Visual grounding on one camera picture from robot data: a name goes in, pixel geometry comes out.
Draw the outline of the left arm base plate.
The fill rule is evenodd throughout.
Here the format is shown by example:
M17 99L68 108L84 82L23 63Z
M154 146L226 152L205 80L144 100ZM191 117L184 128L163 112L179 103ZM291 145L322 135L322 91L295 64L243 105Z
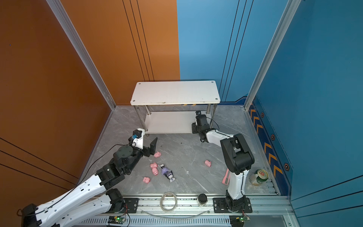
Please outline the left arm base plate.
M118 201L111 205L108 214L134 214L137 213L139 198L124 198L123 201Z

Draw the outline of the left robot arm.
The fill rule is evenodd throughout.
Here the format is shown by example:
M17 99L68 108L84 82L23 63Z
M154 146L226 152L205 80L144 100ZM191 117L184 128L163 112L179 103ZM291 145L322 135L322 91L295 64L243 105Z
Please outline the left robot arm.
M95 215L124 207L124 198L115 185L130 175L143 156L156 153L157 139L149 147L143 139L121 146L110 162L90 178L47 203L30 204L21 211L23 227L72 227Z

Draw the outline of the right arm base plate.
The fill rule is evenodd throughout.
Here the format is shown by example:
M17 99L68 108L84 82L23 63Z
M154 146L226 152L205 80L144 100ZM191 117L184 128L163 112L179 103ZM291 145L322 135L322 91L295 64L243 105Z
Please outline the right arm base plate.
M243 197L237 200L237 204L228 203L227 198L213 198L214 213L252 213L250 199Z

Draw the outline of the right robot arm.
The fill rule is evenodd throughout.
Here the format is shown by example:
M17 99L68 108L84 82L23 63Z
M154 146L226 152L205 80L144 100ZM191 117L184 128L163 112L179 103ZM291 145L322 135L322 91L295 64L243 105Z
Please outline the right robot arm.
M242 134L226 134L211 128L208 118L200 111L196 112L196 120L192 124L192 133L198 134L201 142L215 144L222 149L230 182L226 191L225 203L231 212L252 213L251 203L245 194L247 175L255 158Z

